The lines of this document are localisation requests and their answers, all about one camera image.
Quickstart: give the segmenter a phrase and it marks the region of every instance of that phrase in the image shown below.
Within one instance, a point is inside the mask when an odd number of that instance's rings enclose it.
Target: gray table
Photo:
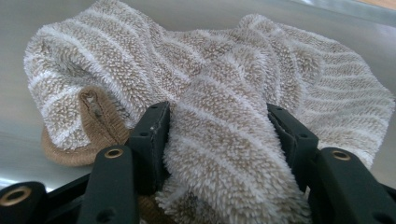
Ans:
[[[356,16],[356,13],[341,10],[346,15],[296,1],[125,2],[175,31],[233,28],[243,16],[260,13],[273,21],[327,36],[354,49],[371,66],[380,82],[396,92],[396,21],[392,24],[389,17],[384,20],[352,17],[348,15]],[[44,157],[40,146],[42,119],[26,87],[22,58],[30,37],[42,25],[72,17],[93,2],[0,0],[0,189],[15,182],[37,180],[52,190],[91,170],[91,167],[63,167]],[[352,7],[351,12],[359,8]],[[395,134],[393,117],[372,169],[380,182],[393,188],[396,188]]]

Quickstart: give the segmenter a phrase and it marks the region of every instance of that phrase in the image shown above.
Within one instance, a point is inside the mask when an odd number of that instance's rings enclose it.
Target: towel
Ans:
[[[370,168],[394,110],[362,57],[261,15],[229,30],[173,32],[117,0],[42,27],[24,58],[45,154],[92,163],[146,108],[171,103],[156,201],[177,223],[309,223],[266,104]]]

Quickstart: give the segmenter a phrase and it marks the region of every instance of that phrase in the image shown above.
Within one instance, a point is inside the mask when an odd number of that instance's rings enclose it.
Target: tan fabric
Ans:
[[[396,10],[395,0],[358,0],[358,1],[379,7],[386,7],[389,9]]]
[[[42,133],[42,147],[45,155],[62,165],[80,166],[91,164],[96,153],[105,147],[123,145],[129,136],[116,107],[106,94],[97,87],[86,87],[79,92],[78,101],[84,132],[90,143],[76,149],[56,147],[50,140],[46,127]]]
[[[148,224],[175,224],[176,222],[167,216],[155,202],[155,196],[139,196],[139,213],[140,218]]]

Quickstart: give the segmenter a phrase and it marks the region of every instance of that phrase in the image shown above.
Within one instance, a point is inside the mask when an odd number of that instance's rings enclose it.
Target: striped towel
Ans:
[[[45,154],[92,163],[149,105],[172,106],[157,202],[178,223],[304,223],[309,209],[266,103],[370,167],[394,109],[361,56],[320,35],[244,17],[230,30],[171,32],[116,0],[44,26],[24,58]]]

